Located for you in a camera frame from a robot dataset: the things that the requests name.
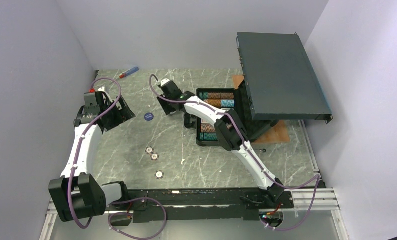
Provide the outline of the blue small blind button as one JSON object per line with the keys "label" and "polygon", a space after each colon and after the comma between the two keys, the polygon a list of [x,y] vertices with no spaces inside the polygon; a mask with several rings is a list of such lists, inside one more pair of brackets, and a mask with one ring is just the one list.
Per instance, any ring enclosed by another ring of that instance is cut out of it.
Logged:
{"label": "blue small blind button", "polygon": [[147,112],[147,113],[144,115],[144,119],[145,119],[146,121],[148,121],[148,122],[152,121],[154,118],[155,118],[155,116],[154,116],[154,114],[151,113],[151,112]]}

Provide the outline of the poker chip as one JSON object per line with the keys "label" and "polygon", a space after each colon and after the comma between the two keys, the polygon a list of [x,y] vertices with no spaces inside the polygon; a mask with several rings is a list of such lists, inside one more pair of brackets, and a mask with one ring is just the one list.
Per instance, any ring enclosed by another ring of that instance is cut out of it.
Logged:
{"label": "poker chip", "polygon": [[146,150],[145,150],[145,152],[146,152],[148,155],[152,155],[152,154],[154,153],[154,149],[153,149],[152,147],[147,147]]}
{"label": "poker chip", "polygon": [[161,180],[164,177],[164,172],[161,170],[156,171],[155,177],[156,177],[156,179]]}
{"label": "poker chip", "polygon": [[153,153],[153,154],[151,155],[151,160],[152,160],[152,161],[157,161],[159,158],[160,158],[160,156],[159,156],[158,153]]}

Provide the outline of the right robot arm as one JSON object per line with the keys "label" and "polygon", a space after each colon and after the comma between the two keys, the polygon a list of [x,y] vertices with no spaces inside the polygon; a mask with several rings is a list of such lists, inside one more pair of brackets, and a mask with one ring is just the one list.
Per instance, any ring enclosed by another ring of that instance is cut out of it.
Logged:
{"label": "right robot arm", "polygon": [[213,125],[219,145],[233,153],[253,176],[260,189],[260,198],[248,199],[247,202],[268,208],[289,205],[291,198],[285,192],[284,185],[257,156],[235,110],[223,110],[212,106],[192,92],[181,91],[167,78],[158,81],[157,86],[162,90],[162,94],[156,96],[166,114],[183,112]]}

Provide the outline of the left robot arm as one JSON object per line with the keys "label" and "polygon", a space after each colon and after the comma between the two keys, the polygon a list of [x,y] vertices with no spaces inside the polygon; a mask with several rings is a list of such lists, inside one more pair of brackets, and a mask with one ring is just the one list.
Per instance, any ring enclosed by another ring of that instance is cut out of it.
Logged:
{"label": "left robot arm", "polygon": [[73,121],[75,139],[68,162],[48,191],[62,222],[101,216],[108,206],[129,206],[130,195],[123,181],[100,185],[92,171],[103,135],[135,118],[122,96],[112,99],[105,90],[87,92]]}

